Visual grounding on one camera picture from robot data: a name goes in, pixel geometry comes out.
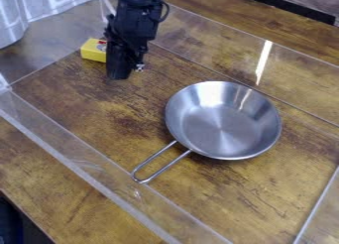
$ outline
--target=stainless steel pan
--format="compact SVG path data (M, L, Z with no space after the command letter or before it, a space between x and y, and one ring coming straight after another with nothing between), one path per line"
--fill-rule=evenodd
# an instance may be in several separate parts
M174 137L131 171L147 183L190 152L217 160L244 160L269 149L278 138L280 118L264 96L245 86L205 81L181 89L165 106L165 124ZM176 143L188 148L149 178L135 172Z

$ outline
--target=yellow object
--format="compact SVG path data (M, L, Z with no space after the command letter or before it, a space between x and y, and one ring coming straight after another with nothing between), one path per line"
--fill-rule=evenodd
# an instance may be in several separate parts
M87 39L81 46L81 57L87 60L105 62L106 41Z

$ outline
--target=pan handle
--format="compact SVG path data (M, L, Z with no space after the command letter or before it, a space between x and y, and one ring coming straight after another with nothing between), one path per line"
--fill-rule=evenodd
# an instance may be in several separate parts
M165 165L157 172L154 172L146 179L141 180L134 175L135 172L154 160L157 156L159 156L174 144L177 141L170 142L157 153L154 153L131 171L131 179L137 183L147 183L150 182L167 168L170 168L192 151L188 150L184 152L167 165Z

